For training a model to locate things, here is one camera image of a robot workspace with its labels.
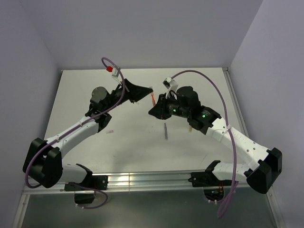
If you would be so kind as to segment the orange pen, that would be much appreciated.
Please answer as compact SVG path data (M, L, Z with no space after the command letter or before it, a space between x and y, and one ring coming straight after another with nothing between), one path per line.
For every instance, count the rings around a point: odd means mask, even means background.
M155 97L154 97L154 92L151 92L151 98L152 98L152 105L153 107L156 106L156 101L155 101Z

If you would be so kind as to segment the purple pen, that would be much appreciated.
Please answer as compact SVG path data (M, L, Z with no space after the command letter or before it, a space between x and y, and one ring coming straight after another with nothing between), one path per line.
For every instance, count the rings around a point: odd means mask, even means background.
M168 140L168 130L167 130L167 124L164 123L164 136L165 136L165 140Z

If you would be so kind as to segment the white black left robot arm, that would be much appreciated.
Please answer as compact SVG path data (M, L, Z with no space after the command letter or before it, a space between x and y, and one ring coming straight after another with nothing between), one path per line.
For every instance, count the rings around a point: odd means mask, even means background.
M111 93L100 86L92 91L88 112L76 124L46 140L36 138L29 147L23 172L29 188L29 178L34 179L37 187L51 188L58 182L75 183L80 189L92 186L93 173L81 164L64 164L63 158L69 151L88 137L102 131L110 122L109 111L130 101L136 103L153 92L152 88L134 85L124 79Z

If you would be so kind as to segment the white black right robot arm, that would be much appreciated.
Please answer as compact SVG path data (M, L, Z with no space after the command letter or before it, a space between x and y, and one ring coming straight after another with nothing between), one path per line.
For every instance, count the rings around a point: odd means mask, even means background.
M236 168L232 163L213 161L204 171L193 172L189 182L193 187L230 186L232 181L247 182L255 191L266 194L282 171L282 152L268 149L226 124L219 113L201 105L191 86L184 86L176 94L159 95L156 105L148 112L160 120L172 116L187 119L188 124L226 146L244 161Z

